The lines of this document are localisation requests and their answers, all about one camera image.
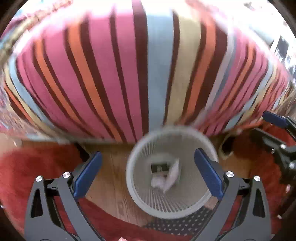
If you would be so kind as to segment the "white paper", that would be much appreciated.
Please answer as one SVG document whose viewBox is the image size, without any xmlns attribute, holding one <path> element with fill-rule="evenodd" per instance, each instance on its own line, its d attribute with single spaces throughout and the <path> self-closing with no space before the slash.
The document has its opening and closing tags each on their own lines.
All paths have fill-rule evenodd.
<svg viewBox="0 0 296 241">
<path fill-rule="evenodd" d="M 180 160 L 167 163 L 170 169 L 166 175 L 152 174 L 151 186 L 152 188 L 159 189 L 163 194 L 166 194 L 179 180 L 181 175 Z"/>
</svg>

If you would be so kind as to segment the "black box with logo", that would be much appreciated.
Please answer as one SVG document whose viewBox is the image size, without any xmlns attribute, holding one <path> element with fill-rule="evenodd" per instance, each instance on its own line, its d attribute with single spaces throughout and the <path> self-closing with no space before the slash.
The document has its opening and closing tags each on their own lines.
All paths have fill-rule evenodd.
<svg viewBox="0 0 296 241">
<path fill-rule="evenodd" d="M 170 165 L 167 163 L 154 163 L 151 164 L 152 174 L 164 174 L 166 175 L 170 169 Z"/>
</svg>

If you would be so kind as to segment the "white slipper under bed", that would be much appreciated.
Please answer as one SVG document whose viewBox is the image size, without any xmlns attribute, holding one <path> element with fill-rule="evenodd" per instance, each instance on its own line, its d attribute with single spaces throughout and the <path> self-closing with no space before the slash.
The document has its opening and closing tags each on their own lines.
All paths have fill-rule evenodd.
<svg viewBox="0 0 296 241">
<path fill-rule="evenodd" d="M 228 133 L 223 139 L 221 145 L 218 148 L 218 156 L 219 159 L 225 161 L 230 156 L 233 155 L 233 145 L 234 141 L 237 137 L 239 137 L 239 133 Z"/>
</svg>

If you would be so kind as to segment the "white mesh waste basket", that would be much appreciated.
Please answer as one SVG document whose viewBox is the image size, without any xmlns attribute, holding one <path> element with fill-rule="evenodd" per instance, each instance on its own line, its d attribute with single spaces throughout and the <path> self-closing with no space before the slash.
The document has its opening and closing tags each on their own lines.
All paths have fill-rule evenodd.
<svg viewBox="0 0 296 241">
<path fill-rule="evenodd" d="M 158 129 L 138 141 L 125 172 L 135 204 L 162 219 L 182 218 L 204 206 L 211 193 L 194 162 L 198 148 L 212 161 L 218 161 L 212 142 L 186 126 Z"/>
</svg>

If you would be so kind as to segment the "striped colourful bedspread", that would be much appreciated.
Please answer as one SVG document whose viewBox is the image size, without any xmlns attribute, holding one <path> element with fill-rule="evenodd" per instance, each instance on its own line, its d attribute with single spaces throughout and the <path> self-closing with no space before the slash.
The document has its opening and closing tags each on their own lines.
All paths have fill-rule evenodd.
<svg viewBox="0 0 296 241">
<path fill-rule="evenodd" d="M 1 34 L 1 132 L 133 143 L 285 115 L 291 76 L 229 1 L 29 1 Z"/>
</svg>

